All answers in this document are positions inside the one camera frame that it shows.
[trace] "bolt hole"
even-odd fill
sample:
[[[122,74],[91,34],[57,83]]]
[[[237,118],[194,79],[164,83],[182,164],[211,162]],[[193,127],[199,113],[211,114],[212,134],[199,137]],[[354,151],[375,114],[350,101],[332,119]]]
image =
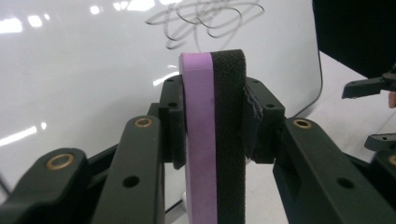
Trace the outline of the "bolt hole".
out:
[[[139,127],[139,128],[146,128],[148,126],[150,126],[152,123],[151,119],[138,119],[137,121],[134,122],[134,126]]]
[[[299,120],[299,121],[297,121],[297,124],[298,124],[298,125],[301,125],[301,126],[304,126],[304,127],[308,127],[308,123],[305,122],[305,121]]]
[[[49,170],[60,170],[70,165],[73,160],[74,156],[70,153],[60,154],[47,161],[46,166]]]
[[[177,103],[169,103],[168,105],[171,106],[171,107],[176,107]]]
[[[149,124],[149,121],[147,119],[142,119],[142,120],[139,120],[137,123],[140,125],[146,125],[146,124]]]
[[[354,189],[355,185],[346,178],[337,178],[337,183],[346,189]]]
[[[302,129],[310,129],[310,128],[312,128],[312,124],[310,122],[306,121],[306,120],[303,120],[303,119],[295,119],[293,121],[293,123],[294,123],[295,126],[297,126],[299,128],[302,128]]]
[[[130,189],[130,188],[133,188],[134,186],[136,186],[138,183],[139,183],[139,178],[137,176],[132,175],[132,176],[126,177],[124,179],[124,181],[122,182],[122,185],[125,188]]]

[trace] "purple fabric strip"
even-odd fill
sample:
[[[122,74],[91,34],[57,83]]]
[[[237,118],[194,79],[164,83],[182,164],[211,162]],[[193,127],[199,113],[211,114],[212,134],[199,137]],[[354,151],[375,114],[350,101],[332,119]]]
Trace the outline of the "purple fabric strip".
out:
[[[210,53],[183,53],[187,155],[186,190],[190,224],[217,224],[216,133],[213,63]]]

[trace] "black metal bracket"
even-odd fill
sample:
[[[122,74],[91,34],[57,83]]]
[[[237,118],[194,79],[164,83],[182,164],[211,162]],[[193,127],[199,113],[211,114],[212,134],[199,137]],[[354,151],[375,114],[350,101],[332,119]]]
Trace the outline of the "black metal bracket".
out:
[[[347,83],[344,87],[343,99],[379,94],[381,91],[396,91],[396,64],[381,77]]]
[[[246,156],[256,163],[274,163],[285,106],[257,79],[248,77],[244,92],[240,135]]]
[[[83,151],[51,151],[35,162],[0,206],[0,223],[70,223],[89,180]]]
[[[396,133],[372,134],[364,146],[372,151],[396,150]]]
[[[145,116],[128,121],[92,223],[163,223],[161,144],[157,118]]]
[[[315,122],[287,119],[281,139],[274,176],[290,223],[394,223],[395,211]]]
[[[183,95],[181,76],[166,80],[148,115],[88,161],[69,148],[40,158],[0,206],[0,223],[163,223],[163,163],[185,163]],[[290,223],[394,223],[395,151],[371,163],[348,159],[316,123],[284,114],[259,80],[247,79],[240,136],[248,158],[274,163]]]

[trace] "black cloth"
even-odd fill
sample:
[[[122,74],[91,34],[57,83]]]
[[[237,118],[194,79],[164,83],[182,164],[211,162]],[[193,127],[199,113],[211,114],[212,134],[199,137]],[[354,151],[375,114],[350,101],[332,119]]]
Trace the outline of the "black cloth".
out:
[[[365,77],[396,63],[396,0],[314,0],[318,48]]]

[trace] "brass insert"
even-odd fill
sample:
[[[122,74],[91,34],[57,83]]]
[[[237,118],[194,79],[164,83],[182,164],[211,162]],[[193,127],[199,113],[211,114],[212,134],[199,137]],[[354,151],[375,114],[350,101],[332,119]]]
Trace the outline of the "brass insert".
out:
[[[396,155],[391,155],[391,156],[389,156],[389,161],[390,161],[390,163],[392,163],[393,165],[396,165]]]
[[[47,169],[49,170],[60,170],[70,165],[74,160],[74,156],[69,153],[64,153],[52,157],[47,161]]]
[[[151,119],[138,119],[137,121],[134,122],[134,126],[138,128],[146,128],[152,124]]]
[[[310,129],[310,128],[312,128],[311,122],[309,122],[307,120],[304,120],[304,119],[295,119],[293,121],[293,123],[294,123],[295,126],[297,126],[299,128],[302,128],[302,129]]]

